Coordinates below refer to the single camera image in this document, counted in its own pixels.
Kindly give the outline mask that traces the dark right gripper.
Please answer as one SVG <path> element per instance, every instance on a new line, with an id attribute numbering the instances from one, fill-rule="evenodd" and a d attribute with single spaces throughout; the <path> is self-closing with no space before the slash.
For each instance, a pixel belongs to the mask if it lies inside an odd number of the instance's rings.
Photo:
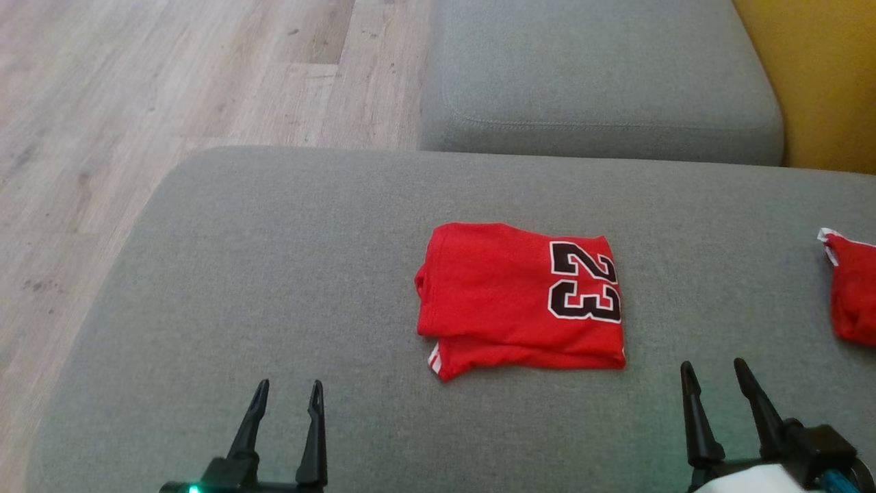
<path id="1" fill-rule="evenodd" d="M 788 486 L 793 492 L 873 492 L 874 476 L 858 450 L 829 425 L 804 427 L 783 419 L 743 358 L 733 359 L 736 380 L 748 400 L 760 441 L 760 456 L 725 458 L 701 402 L 701 386 L 693 365 L 682 362 L 682 408 L 688 464 L 693 468 L 689 492 L 719 487 L 720 481 L 742 480 L 743 492 L 757 486 L 769 491 Z"/>

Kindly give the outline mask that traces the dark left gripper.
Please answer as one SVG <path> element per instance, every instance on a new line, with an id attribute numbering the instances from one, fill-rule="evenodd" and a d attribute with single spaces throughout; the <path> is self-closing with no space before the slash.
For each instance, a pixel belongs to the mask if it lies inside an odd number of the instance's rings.
<path id="1" fill-rule="evenodd" d="M 266 414 L 269 392 L 269 379 L 257 384 L 226 459 L 213 459 L 197 481 L 167 481 L 159 488 L 159 492 L 323 492 L 329 478 L 322 382 L 315 380 L 311 390 L 307 407 L 309 431 L 295 473 L 296 483 L 263 483 L 257 477 L 259 460 L 254 459 L 257 456 L 256 443 L 261 420 Z"/>

